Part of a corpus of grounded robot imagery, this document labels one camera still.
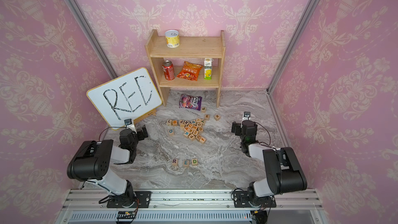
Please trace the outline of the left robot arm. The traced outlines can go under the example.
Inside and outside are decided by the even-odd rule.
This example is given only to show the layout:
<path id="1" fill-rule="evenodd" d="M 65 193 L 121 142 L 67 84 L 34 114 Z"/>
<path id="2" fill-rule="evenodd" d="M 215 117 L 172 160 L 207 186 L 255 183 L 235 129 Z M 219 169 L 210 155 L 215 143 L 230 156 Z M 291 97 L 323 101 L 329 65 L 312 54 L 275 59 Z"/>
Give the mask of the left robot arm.
<path id="1" fill-rule="evenodd" d="M 146 126 L 140 131 L 126 127 L 119 133 L 119 146 L 114 145 L 113 140 L 83 142 L 67 167 L 68 178 L 87 181 L 104 189 L 108 196 L 98 203 L 106 203 L 108 208 L 139 207 L 140 200 L 131 182 L 119 177 L 109 166 L 111 163 L 132 164 L 138 143 L 147 137 Z"/>

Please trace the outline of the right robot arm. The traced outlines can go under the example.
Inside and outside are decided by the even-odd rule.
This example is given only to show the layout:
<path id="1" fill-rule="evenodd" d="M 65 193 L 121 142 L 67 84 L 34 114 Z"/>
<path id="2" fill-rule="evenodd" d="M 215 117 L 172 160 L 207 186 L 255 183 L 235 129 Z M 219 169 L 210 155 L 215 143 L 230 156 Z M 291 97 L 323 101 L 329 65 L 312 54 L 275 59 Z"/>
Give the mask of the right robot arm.
<path id="1" fill-rule="evenodd" d="M 262 161 L 265 178 L 251 182 L 244 200 L 253 206 L 268 204 L 272 197 L 307 189 L 307 179 L 291 147 L 276 148 L 257 141 L 258 124 L 251 120 L 233 122 L 231 132 L 240 137 L 242 152 Z"/>

